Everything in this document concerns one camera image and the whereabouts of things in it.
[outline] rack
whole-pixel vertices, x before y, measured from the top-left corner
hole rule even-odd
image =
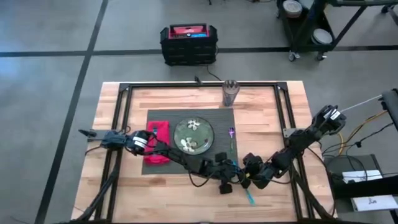
[[[299,52],[318,52],[316,60],[324,60],[326,58],[325,53],[332,51],[337,46],[349,28],[351,28],[368,6],[398,4],[398,0],[315,0],[310,9],[303,7],[300,17],[288,18],[283,8],[284,1],[276,1],[278,7],[277,18],[282,20],[287,40],[289,41],[289,60],[291,62],[296,60],[296,58],[300,58]],[[327,4],[334,7],[360,6],[337,37],[335,37],[328,19],[323,12]],[[312,42],[311,36],[313,31],[318,28],[330,33],[332,36],[331,44],[315,44]]]

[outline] red cloth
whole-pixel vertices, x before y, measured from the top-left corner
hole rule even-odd
[[[158,140],[165,142],[167,145],[170,144],[170,123],[168,121],[149,121],[147,124],[147,131],[152,131],[156,134]],[[157,140],[151,138],[148,142],[148,146],[156,146]],[[145,147],[146,152],[154,150],[153,147]],[[160,155],[144,156],[144,161],[147,164],[162,165],[170,161],[169,158]]]

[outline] gray placemat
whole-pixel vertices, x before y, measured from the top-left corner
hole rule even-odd
[[[197,155],[209,159],[215,158],[219,152],[227,152],[228,159],[238,160],[236,150],[236,138],[233,139],[233,151],[230,152],[231,138],[228,129],[235,128],[234,113],[232,109],[208,109],[208,110],[149,110],[148,121],[169,121],[170,122],[170,145],[175,147],[174,129],[176,125],[185,118],[201,117],[207,120],[214,130],[215,139],[213,145],[206,152]],[[164,165],[148,165],[142,162],[142,174],[186,174],[187,171],[173,161]]]

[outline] cup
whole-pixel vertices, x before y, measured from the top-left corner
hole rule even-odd
[[[240,89],[239,83],[235,80],[226,80],[223,83],[223,105],[232,106]]]

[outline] gray floor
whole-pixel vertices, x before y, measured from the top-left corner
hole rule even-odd
[[[100,0],[0,2],[0,52],[86,50]],[[96,50],[159,49],[160,30],[173,23],[207,22],[219,32],[220,47],[287,46],[276,6],[245,0],[110,1]],[[340,31],[355,8],[326,9]],[[380,7],[368,8],[340,45],[398,44],[398,27]],[[397,87],[397,51],[330,52],[322,63],[302,54],[294,63],[286,53],[219,54],[210,67],[221,79],[303,80],[312,113],[325,104],[346,108]],[[83,57],[0,58],[0,222],[33,223]],[[161,55],[91,58],[73,120],[46,223],[67,221],[83,165],[85,138],[102,82],[212,80],[201,67],[168,67]],[[377,101],[346,112],[346,136],[381,110]],[[390,122],[387,116],[366,126],[358,138]],[[383,172],[398,170],[394,128],[364,142],[352,154],[374,153]],[[337,143],[328,137],[324,146]],[[338,213],[344,220],[392,223],[387,212]]]

